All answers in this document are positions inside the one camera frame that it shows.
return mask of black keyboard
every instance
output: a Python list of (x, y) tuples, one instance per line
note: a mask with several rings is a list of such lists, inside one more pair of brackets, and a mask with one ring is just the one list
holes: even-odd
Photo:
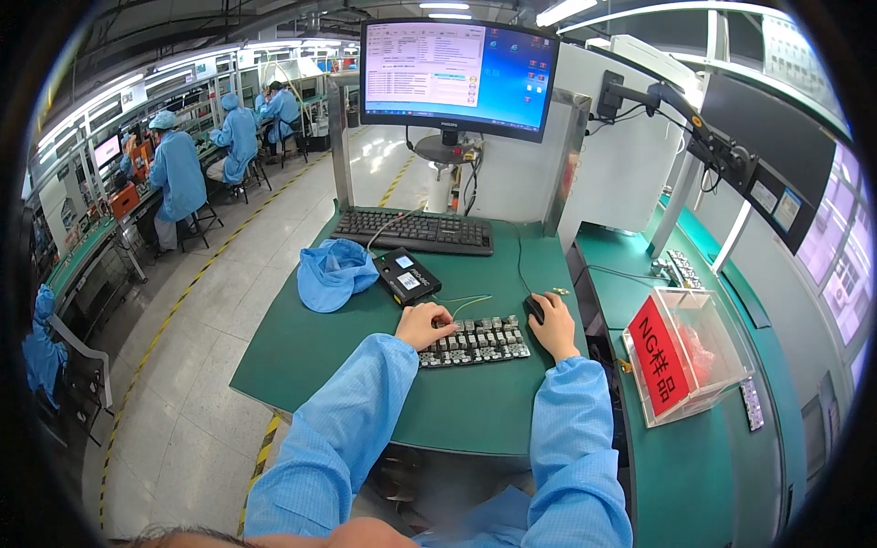
[[(330, 238), (347, 238), (367, 246), (385, 223), (401, 215), (389, 211), (345, 211)], [(493, 254), (493, 229), (489, 222), (472, 218), (412, 213), (385, 228), (372, 247), (488, 256)]]

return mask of black programmer box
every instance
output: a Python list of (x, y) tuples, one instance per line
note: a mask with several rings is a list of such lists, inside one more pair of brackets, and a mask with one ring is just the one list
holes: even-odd
[(400, 306), (414, 306), (417, 301), (441, 289), (441, 281), (404, 247), (382, 253), (373, 261), (381, 282)]

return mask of hair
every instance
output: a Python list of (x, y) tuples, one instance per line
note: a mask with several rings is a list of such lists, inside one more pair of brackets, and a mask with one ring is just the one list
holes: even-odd
[(156, 548), (167, 548), (177, 535), (200, 535), (202, 537), (222, 540), (235, 546), (243, 546), (243, 548), (260, 548), (257, 544), (248, 543), (234, 535), (202, 527), (200, 525), (179, 526), (174, 527), (173, 529), (155, 526), (144, 530), (137, 538), (111, 539), (109, 540), (109, 543), (110, 545), (124, 546), (125, 548), (141, 548), (145, 543), (157, 540), (159, 542), (156, 545)]

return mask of tiled floor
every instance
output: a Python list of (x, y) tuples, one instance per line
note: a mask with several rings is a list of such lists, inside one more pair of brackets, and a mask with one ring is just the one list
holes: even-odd
[[(412, 130), (412, 140), (426, 130)], [(410, 157), (403, 129), (367, 128), (351, 141), (354, 197), (377, 205)], [(310, 156), (313, 163), (317, 154)], [(275, 190), (304, 168), (300, 160), (268, 174)], [(387, 205), (410, 209), (425, 197), (426, 162), (415, 160)], [(104, 493), (104, 531), (128, 537), (147, 525), (198, 523), (235, 533), (256, 454), (270, 419), (261, 404), (228, 382), (274, 297), (298, 263), (298, 253), (334, 211), (331, 158), (277, 196), (204, 272), (162, 332), (128, 396), (114, 441)], [(113, 356), (111, 384), (121, 401), (133, 373), (179, 296), (209, 258), (272, 193), (249, 192), (243, 202), (217, 205), (224, 228), (208, 233), (210, 249), (170, 253), (147, 267), (96, 339)], [(122, 327), (136, 320), (127, 337)], [(97, 508), (111, 420), (94, 429), (104, 449), (89, 443), (82, 498)], [(282, 425), (278, 440), (285, 435)], [(273, 462), (273, 447), (269, 464)]]

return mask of monitor arm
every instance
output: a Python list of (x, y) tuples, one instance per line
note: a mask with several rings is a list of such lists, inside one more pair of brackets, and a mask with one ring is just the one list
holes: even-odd
[(648, 87), (646, 93), (643, 93), (617, 83), (610, 83), (604, 95), (641, 103), (645, 106), (646, 115), (650, 117), (654, 116), (655, 112), (666, 116), (659, 107), (662, 101), (669, 104), (682, 114), (691, 126), (688, 151), (703, 162), (707, 169), (714, 169), (721, 179), (725, 179), (739, 190), (749, 188), (755, 169), (759, 165), (759, 156), (734, 139), (711, 128), (671, 84), (664, 81), (655, 82)]

